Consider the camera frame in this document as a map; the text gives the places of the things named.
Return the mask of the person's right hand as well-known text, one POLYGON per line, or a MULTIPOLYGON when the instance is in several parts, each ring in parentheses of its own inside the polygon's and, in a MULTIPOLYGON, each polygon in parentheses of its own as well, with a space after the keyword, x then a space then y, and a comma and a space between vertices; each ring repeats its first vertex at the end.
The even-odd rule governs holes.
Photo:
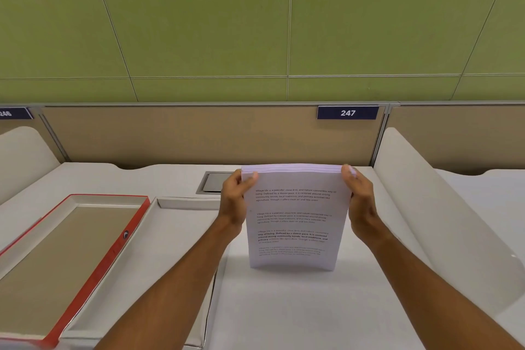
POLYGON ((355 168, 355 193, 350 198, 349 219, 356 236, 367 242, 377 230, 378 214, 373 184, 355 168))

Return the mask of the person's left hand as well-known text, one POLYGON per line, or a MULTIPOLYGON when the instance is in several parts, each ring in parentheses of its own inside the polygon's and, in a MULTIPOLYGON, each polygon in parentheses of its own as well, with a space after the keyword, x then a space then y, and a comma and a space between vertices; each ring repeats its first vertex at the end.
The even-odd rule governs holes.
POLYGON ((224 181, 218 212, 219 219, 227 222, 235 235, 241 232, 247 213, 244 197, 240 196, 240 178, 241 170, 237 169, 224 181))

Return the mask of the stack of printed paper sheets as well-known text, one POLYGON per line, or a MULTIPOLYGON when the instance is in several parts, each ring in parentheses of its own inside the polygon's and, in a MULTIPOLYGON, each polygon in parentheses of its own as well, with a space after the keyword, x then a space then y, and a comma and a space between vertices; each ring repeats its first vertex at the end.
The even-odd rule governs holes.
POLYGON ((250 267, 333 271, 351 191, 341 165, 265 164, 241 167, 250 267))

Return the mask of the person's right forearm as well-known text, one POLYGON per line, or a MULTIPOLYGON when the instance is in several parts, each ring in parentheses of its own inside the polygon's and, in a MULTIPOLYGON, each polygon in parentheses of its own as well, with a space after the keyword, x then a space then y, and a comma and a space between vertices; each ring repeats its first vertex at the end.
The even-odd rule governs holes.
POLYGON ((376 215, 351 227, 377 260, 426 350, 525 350, 414 255, 376 215))

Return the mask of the person's left forearm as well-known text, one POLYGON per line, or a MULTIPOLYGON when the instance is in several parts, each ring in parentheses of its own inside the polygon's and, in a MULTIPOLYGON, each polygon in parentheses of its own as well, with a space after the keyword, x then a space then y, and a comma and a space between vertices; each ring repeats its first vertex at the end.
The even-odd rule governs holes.
POLYGON ((227 246, 245 217, 220 213, 186 254, 117 320, 94 350, 182 350, 227 246))

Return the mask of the dark blue number sign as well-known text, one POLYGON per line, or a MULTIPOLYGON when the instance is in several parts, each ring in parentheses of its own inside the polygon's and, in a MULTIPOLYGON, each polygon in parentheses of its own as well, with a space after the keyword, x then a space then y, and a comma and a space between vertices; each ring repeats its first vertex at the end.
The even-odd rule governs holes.
POLYGON ((378 105, 325 105, 318 106, 317 120, 368 121, 375 120, 378 105))
POLYGON ((0 121, 32 119, 34 116, 27 107, 0 107, 0 121))

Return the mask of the white curved desk divider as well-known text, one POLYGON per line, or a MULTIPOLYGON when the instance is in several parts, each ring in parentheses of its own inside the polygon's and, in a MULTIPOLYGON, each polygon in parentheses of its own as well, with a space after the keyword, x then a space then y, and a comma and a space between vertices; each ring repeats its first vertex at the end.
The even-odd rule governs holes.
POLYGON ((0 205, 60 166, 36 129, 17 127, 0 135, 0 205))
POLYGON ((490 316, 525 295, 525 266, 511 248, 395 128, 373 167, 430 266, 490 316))

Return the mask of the white cardboard box base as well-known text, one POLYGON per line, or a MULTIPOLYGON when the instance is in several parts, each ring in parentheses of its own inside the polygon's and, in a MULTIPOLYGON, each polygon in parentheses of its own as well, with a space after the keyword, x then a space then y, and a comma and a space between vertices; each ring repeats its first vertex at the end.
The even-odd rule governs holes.
POLYGON ((124 312, 193 247, 215 220, 219 206, 219 198, 154 198, 55 350, 93 350, 124 312))

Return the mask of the red-edged cardboard box lid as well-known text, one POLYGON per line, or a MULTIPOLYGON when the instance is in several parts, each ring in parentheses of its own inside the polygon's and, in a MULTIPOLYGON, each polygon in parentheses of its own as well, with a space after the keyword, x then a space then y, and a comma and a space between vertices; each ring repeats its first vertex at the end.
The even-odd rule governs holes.
POLYGON ((70 194, 0 250, 0 349, 54 349, 150 204, 148 196, 70 194))

